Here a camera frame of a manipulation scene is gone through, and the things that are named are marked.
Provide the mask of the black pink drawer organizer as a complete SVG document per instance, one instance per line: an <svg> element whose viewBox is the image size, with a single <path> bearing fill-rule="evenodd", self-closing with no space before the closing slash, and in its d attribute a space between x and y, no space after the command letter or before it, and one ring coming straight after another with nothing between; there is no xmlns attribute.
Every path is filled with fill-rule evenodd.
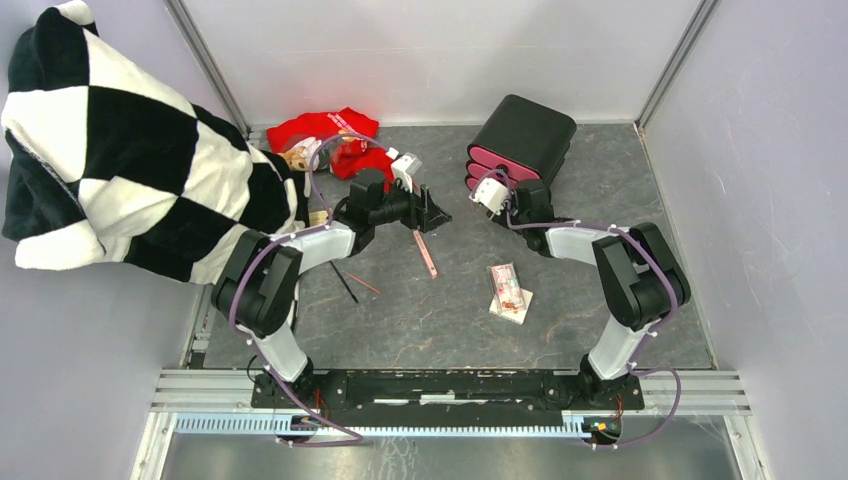
<svg viewBox="0 0 848 480"><path fill-rule="evenodd" d="M474 189L494 168L504 169L513 182L539 179L550 186L576 132L571 116L508 94L467 147L466 187Z"/></svg>

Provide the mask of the pink makeup package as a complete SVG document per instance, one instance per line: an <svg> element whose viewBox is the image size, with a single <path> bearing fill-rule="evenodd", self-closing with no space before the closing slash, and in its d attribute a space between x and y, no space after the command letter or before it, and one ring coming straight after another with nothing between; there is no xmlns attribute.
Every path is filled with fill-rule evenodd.
<svg viewBox="0 0 848 480"><path fill-rule="evenodd" d="M499 307L522 309L524 297L517 271L513 263L494 265L488 268L493 287L493 298L498 299Z"/></svg>

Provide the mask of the yellow small box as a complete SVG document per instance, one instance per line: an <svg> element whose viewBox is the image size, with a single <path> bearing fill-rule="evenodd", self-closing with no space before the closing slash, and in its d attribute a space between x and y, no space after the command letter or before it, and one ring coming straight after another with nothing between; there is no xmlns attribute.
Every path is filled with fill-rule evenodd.
<svg viewBox="0 0 848 480"><path fill-rule="evenodd" d="M329 214L325 210L312 211L308 219L311 226L324 224L328 221Z"/></svg>

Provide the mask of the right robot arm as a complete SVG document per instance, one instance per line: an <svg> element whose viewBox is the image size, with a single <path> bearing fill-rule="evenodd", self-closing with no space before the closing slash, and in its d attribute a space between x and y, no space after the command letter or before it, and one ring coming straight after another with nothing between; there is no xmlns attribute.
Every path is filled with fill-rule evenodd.
<svg viewBox="0 0 848 480"><path fill-rule="evenodd" d="M691 298L684 270L660 229L559 217L550 190L537 179L507 185L496 176L480 181L471 199L527 247L547 258L596 268L610 318L577 375L577 395L591 408L612 401L634 374L647 337Z"/></svg>

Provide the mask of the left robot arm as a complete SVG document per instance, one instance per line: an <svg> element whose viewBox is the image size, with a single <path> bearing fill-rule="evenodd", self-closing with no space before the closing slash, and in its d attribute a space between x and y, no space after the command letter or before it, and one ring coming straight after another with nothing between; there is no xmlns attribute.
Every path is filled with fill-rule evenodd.
<svg viewBox="0 0 848 480"><path fill-rule="evenodd" d="M407 187L401 180L388 181L379 170L363 170L331 221L278 237L243 233L213 287L212 306L255 350L277 381L278 397L290 407L302 407L314 394L313 363L292 330L302 275L361 253L379 226L400 223L425 233L451 219L427 186Z"/></svg>

